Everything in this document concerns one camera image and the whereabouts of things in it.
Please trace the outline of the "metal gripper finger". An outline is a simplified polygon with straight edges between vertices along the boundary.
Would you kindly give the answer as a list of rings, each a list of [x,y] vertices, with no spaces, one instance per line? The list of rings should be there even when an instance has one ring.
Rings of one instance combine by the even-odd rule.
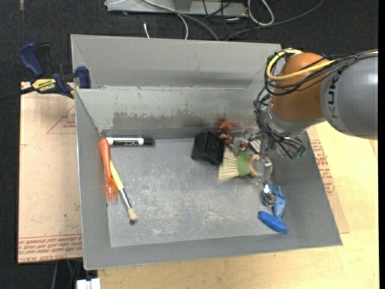
[[[273,171],[273,164],[267,156],[263,156],[260,159],[260,162],[263,165],[263,182],[266,184],[271,183],[271,173]]]

